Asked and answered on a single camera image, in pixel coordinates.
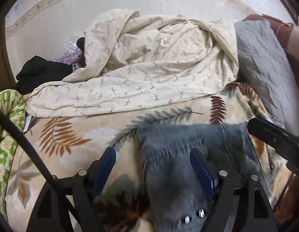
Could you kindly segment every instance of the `beige blanket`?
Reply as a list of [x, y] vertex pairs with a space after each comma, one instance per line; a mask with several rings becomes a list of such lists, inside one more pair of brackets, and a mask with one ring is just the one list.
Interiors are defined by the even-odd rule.
[[34, 117], [127, 112], [221, 91], [238, 73], [234, 21], [114, 9], [85, 31], [87, 67], [36, 88]]
[[[161, 123], [239, 123], [254, 116], [267, 118], [264, 106], [250, 86], [231, 83], [210, 97], [189, 100], [138, 111], [78, 118], [48, 118], [26, 134], [31, 144], [58, 178], [75, 175], [100, 158], [108, 146], [116, 149], [116, 164], [95, 208], [102, 215], [107, 231], [155, 231], [143, 182], [138, 147], [134, 141], [136, 125], [147, 114]], [[267, 175], [270, 202], [275, 203], [290, 172], [285, 160], [258, 139], [251, 137], [262, 168]], [[26, 230], [35, 201], [45, 179], [21, 147], [16, 150], [6, 196], [10, 226]], [[79, 225], [73, 220], [75, 231]]]

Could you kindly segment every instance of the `gray pillow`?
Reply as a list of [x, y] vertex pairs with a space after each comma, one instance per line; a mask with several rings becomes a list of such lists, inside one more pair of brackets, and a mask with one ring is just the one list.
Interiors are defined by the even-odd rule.
[[286, 54], [270, 23], [235, 23], [238, 42], [239, 77], [261, 98], [270, 117], [299, 135], [299, 90]]

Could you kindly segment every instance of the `jeans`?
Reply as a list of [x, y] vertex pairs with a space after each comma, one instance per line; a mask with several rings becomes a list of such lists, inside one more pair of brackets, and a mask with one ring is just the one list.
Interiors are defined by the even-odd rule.
[[[247, 122], [220, 125], [161, 125], [155, 118], [137, 128], [137, 141], [144, 168], [144, 181], [155, 226], [159, 232], [199, 232], [210, 212], [207, 199], [193, 171], [189, 155], [199, 148], [207, 160], [236, 179], [259, 176], [267, 183], [254, 146], [247, 133]], [[205, 216], [197, 216], [203, 209]]]

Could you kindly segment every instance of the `green checkered fabric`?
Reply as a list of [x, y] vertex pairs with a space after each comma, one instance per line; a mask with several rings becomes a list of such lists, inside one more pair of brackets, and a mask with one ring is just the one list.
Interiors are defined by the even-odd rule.
[[[25, 124], [25, 103], [23, 95], [16, 90], [0, 92], [0, 111], [18, 127], [20, 131]], [[5, 195], [13, 157], [18, 144], [0, 126], [0, 212], [7, 219], [5, 208]]]

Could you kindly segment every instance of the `denim fabric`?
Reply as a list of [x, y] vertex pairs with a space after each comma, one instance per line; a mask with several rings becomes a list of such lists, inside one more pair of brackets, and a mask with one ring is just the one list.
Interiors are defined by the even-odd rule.
[[[152, 118], [137, 129], [137, 141], [150, 206], [159, 232], [199, 232], [212, 206], [190, 165], [194, 148], [236, 178], [263, 175], [247, 134], [247, 122], [229, 125], [160, 125]], [[200, 218], [196, 212], [205, 211]], [[191, 222], [181, 222], [190, 216]]]

